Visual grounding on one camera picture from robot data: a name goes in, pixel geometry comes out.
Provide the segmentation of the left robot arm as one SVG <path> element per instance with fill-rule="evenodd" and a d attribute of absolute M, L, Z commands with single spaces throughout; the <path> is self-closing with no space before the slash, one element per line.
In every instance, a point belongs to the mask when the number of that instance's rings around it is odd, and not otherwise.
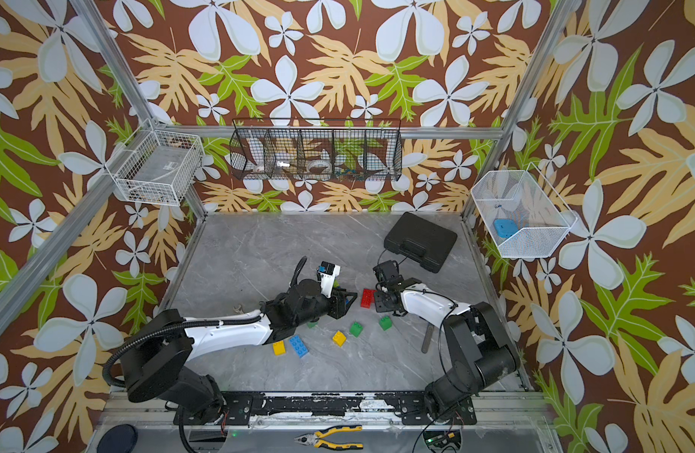
<path fill-rule="evenodd" d="M 285 292 L 248 313 L 212 318 L 184 317 L 169 309 L 147 323 L 107 360 L 102 377 L 126 390 L 131 402 L 160 399 L 198 425 L 226 414 L 227 402 L 215 379 L 200 375 L 187 362 L 234 347 L 273 345 L 292 337 L 298 327 L 328 316 L 346 315 L 358 294 L 335 284 L 338 265 L 323 262 L 315 279 L 301 279 L 301 258 Z"/>

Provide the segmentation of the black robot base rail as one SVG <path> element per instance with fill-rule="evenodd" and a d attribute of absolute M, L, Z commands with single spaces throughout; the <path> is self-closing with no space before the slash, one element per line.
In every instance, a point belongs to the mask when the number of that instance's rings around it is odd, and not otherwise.
<path fill-rule="evenodd" d="M 229 426 L 254 426 L 259 420 L 350 420 L 423 426 L 437 415 L 441 421 L 475 425 L 467 398 L 453 411 L 438 411 L 421 391 L 384 392 L 224 392 L 222 412 Z"/>

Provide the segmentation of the red long brick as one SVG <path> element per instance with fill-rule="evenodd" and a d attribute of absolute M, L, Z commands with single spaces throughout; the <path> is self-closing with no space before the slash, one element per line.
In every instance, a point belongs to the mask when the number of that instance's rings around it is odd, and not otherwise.
<path fill-rule="evenodd" d="M 371 309 L 375 301 L 375 291 L 371 289 L 364 289 L 362 292 L 360 306 L 364 309 Z"/>

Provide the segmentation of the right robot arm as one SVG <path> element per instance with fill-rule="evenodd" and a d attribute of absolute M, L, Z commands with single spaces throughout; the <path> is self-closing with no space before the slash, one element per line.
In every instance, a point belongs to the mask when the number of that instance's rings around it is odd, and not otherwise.
<path fill-rule="evenodd" d="M 518 370 L 514 341 L 490 304 L 456 302 L 418 279 L 404 279 L 394 260 L 373 272 L 377 311 L 418 316 L 445 337 L 449 368 L 424 391 L 432 419 L 450 417 L 468 398 Z"/>

